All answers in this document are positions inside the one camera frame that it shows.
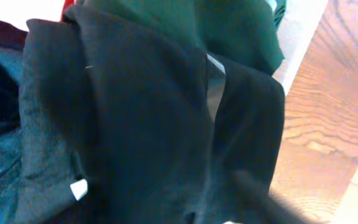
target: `clothing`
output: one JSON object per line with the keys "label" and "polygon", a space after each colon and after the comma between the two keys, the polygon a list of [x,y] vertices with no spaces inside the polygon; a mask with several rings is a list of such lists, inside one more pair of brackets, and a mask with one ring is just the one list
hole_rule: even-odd
{"label": "clothing", "polygon": [[265,0],[78,2],[142,24],[169,38],[273,75],[283,60],[276,36],[285,1],[277,14]]}
{"label": "clothing", "polygon": [[18,167],[0,223],[302,223],[264,210],[283,129],[273,78],[87,7],[28,26],[19,107],[0,118],[19,110],[21,124],[0,138]]}

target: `green fabric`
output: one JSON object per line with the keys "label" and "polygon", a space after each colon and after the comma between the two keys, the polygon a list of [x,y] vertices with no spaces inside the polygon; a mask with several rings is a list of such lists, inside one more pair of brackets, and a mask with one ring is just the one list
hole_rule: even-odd
{"label": "green fabric", "polygon": [[[265,0],[83,0],[163,33],[184,44],[258,69],[269,75],[283,55],[272,8]],[[277,9],[285,5],[278,0]]]}

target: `floor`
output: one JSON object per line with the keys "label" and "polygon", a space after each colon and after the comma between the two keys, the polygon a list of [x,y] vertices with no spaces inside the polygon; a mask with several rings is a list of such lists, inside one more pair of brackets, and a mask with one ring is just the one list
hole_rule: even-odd
{"label": "floor", "polygon": [[329,223],[358,165],[358,0],[329,0],[287,96],[272,192]]}

